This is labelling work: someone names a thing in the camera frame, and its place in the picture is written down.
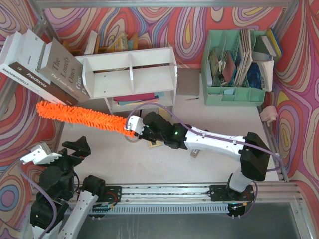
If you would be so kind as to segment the masking tape roll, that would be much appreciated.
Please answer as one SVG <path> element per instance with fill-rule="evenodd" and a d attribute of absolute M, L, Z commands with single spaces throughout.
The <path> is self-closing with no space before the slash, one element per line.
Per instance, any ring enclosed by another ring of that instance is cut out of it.
<path fill-rule="evenodd" d="M 137 143 L 140 141 L 138 137 L 135 137 L 135 136 L 134 137 L 125 136 L 125 140 L 129 143 Z"/>

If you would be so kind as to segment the orange microfiber duster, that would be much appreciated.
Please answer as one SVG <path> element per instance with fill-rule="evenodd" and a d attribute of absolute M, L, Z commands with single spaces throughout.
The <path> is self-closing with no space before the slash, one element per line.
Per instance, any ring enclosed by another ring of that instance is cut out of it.
<path fill-rule="evenodd" d="M 58 120 L 65 123 L 81 124 L 105 131 L 114 131 L 127 137 L 133 137 L 133 131 L 125 130 L 126 118 L 108 115 L 77 106 L 40 101 L 36 104 L 38 114 L 47 119 Z"/>

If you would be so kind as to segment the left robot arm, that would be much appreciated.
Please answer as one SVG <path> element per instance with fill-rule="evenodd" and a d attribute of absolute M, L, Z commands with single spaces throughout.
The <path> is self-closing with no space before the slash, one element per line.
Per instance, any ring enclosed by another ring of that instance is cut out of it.
<path fill-rule="evenodd" d="M 76 193 L 74 168 L 79 165 L 91 149 L 86 137 L 77 141 L 66 141 L 62 150 L 53 153 L 46 144 L 33 148 L 30 160 L 45 168 L 37 183 L 39 190 L 30 209 L 30 224 L 35 239 L 75 239 L 94 203 L 106 192 L 105 181 L 89 175 L 79 188 L 78 200 L 66 223 L 65 212 L 68 201 Z"/>

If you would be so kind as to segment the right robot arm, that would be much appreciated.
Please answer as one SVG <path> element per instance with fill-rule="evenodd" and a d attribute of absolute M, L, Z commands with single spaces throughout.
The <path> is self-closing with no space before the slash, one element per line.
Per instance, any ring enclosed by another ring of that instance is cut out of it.
<path fill-rule="evenodd" d="M 233 191 L 241 193 L 253 181 L 266 178 L 270 155 L 266 144 L 253 132 L 246 136 L 215 134 L 187 124 L 171 124 L 155 112 L 145 115 L 139 124 L 139 139 L 160 141 L 172 149 L 212 151 L 238 161 L 240 167 L 228 180 Z"/>

